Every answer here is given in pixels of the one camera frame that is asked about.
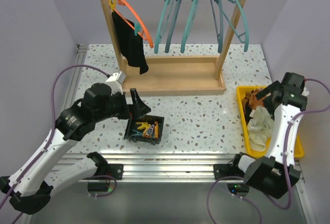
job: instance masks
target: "wooden clothes rack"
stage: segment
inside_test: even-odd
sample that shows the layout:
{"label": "wooden clothes rack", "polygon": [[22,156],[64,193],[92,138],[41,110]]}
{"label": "wooden clothes rack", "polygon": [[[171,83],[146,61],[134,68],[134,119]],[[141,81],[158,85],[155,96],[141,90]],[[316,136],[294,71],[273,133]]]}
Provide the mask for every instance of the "wooden clothes rack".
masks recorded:
{"label": "wooden clothes rack", "polygon": [[[239,0],[243,7],[246,0]],[[129,94],[136,88],[141,96],[211,95],[223,94],[225,83],[222,67],[232,42],[234,31],[229,27],[220,55],[215,56],[157,56],[146,57],[149,71],[139,74],[139,68],[128,66],[120,52],[108,0],[101,0],[113,49],[121,71],[127,77],[123,90]],[[231,22],[236,28],[241,13],[235,5]]]}

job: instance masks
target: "orange hanger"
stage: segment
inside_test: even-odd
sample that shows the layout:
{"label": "orange hanger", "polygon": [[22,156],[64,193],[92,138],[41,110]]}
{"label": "orange hanger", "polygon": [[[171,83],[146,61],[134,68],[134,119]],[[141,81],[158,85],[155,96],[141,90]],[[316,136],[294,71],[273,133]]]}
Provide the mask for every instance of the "orange hanger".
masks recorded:
{"label": "orange hanger", "polygon": [[[154,48],[154,43],[153,43],[153,39],[151,38],[148,29],[146,28],[146,26],[144,25],[143,21],[141,20],[141,18],[138,16],[138,14],[135,12],[135,10],[131,7],[131,5],[129,5],[129,3],[126,0],[117,0],[117,4],[121,5],[121,6],[127,6],[130,11],[133,13],[133,15],[135,16],[135,18],[138,20],[139,24],[141,25],[141,27],[143,28],[142,32],[138,32],[138,34],[144,39],[144,40],[148,40],[149,42],[149,46],[150,48]],[[113,8],[113,10],[133,29],[135,30],[135,27],[122,15],[119,13],[119,11],[116,10],[116,8]]]}

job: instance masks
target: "wooden rack base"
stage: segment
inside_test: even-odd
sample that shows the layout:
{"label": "wooden rack base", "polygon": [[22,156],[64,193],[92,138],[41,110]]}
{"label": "wooden rack base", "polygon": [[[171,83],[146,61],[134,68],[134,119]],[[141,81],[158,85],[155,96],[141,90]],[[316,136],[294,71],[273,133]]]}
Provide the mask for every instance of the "wooden rack base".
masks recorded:
{"label": "wooden rack base", "polygon": [[222,73],[214,78],[219,56],[177,56],[146,58],[149,71],[139,74],[124,59],[127,77],[123,90],[136,88],[140,96],[219,95],[225,91]]}

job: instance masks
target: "black cloth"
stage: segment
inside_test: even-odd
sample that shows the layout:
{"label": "black cloth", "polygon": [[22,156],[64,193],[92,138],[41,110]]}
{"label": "black cloth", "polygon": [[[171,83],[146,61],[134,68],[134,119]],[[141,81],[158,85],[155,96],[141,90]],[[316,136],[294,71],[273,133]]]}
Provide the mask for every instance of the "black cloth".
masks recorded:
{"label": "black cloth", "polygon": [[132,29],[116,12],[112,13],[112,19],[120,51],[127,59],[128,65],[131,67],[139,67],[140,75],[146,73],[149,67],[144,56],[142,37],[140,35],[135,36],[134,29]]}

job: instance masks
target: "clothes hanger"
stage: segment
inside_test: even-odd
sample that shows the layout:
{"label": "clothes hanger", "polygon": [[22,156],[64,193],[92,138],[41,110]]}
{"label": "clothes hanger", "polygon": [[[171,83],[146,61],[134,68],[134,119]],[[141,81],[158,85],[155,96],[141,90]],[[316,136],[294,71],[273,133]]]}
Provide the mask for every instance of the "clothes hanger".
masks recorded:
{"label": "clothes hanger", "polygon": [[227,14],[223,10],[221,10],[221,12],[222,12],[223,16],[226,18],[226,20],[228,21],[229,26],[234,31],[234,33],[235,33],[236,37],[238,38],[238,40],[241,43],[244,44],[244,52],[247,52],[247,50],[249,48],[249,27],[248,27],[248,22],[246,21],[244,10],[243,10],[241,4],[239,3],[239,1],[238,0],[232,0],[232,1],[233,1],[233,4],[236,4],[237,5],[239,11],[241,12],[241,16],[242,16],[242,19],[243,19],[243,24],[244,24],[244,30],[245,30],[245,32],[243,32],[241,34],[238,34],[237,30],[234,28],[234,26],[230,22],[230,19],[228,18]]}
{"label": "clothes hanger", "polygon": [[[111,10],[113,10],[114,12],[116,12],[134,31],[136,31],[135,26],[132,25],[122,14],[120,14],[120,12],[118,10],[116,10],[116,0],[110,0],[110,2],[112,3],[112,5],[110,5]],[[136,11],[131,7],[131,5],[126,1],[126,0],[117,0],[117,4],[121,5],[121,6],[127,6],[127,8],[133,13],[133,15],[135,16],[136,20],[138,21],[140,27],[142,27],[143,31],[142,32],[138,32],[138,34],[144,39],[147,40],[149,43],[150,48],[154,48],[154,43],[153,40],[150,36],[150,33],[148,31],[148,29],[146,28],[145,24],[143,23],[143,21],[141,20],[141,18],[138,16],[138,14],[136,13]]]}
{"label": "clothes hanger", "polygon": [[185,32],[184,32],[184,35],[183,35],[182,41],[181,41],[181,50],[180,50],[181,53],[185,52],[185,46],[186,46],[187,38],[188,38],[188,35],[190,33],[192,24],[193,24],[194,19],[195,19],[198,1],[199,0],[192,0],[192,6],[191,6],[191,9],[190,9],[188,21],[187,21]]}
{"label": "clothes hanger", "polygon": [[171,39],[172,39],[172,35],[173,35],[174,28],[175,28],[175,25],[176,25],[177,15],[179,14],[181,2],[182,2],[182,0],[176,0],[175,9],[174,9],[174,12],[173,12],[173,18],[172,18],[172,22],[171,22],[171,25],[170,25],[169,35],[168,35],[167,40],[166,40],[166,46],[165,46],[165,52],[166,53],[169,53],[169,51],[170,51]]}
{"label": "clothes hanger", "polygon": [[[164,1],[165,1],[165,3],[164,3],[163,11],[161,13],[160,20],[159,20],[159,23],[158,23],[158,29],[157,29],[157,35],[156,35],[156,41],[155,41],[155,48],[154,48],[155,53],[158,53],[159,43],[161,41],[162,36],[164,35],[165,29],[167,27],[167,24],[169,22],[169,18],[170,18],[171,12],[172,12],[173,4],[174,4],[174,0],[164,0]],[[168,15],[165,19],[165,23],[162,27],[163,20],[164,20],[164,17],[165,17],[165,13],[166,13],[167,7],[169,5],[170,5],[169,13],[168,13]]]}
{"label": "clothes hanger", "polygon": [[220,17],[220,29],[218,29],[217,26],[217,18],[216,18],[216,14],[215,14],[215,9],[213,7],[213,2],[212,0],[210,0],[211,2],[211,8],[212,8],[212,13],[213,13],[213,19],[214,19],[214,25],[216,27],[216,34],[217,34],[217,41],[218,41],[218,53],[222,52],[222,45],[223,45],[223,15],[222,15],[222,2],[221,0],[214,0],[216,2],[216,4],[219,7],[219,17]]}

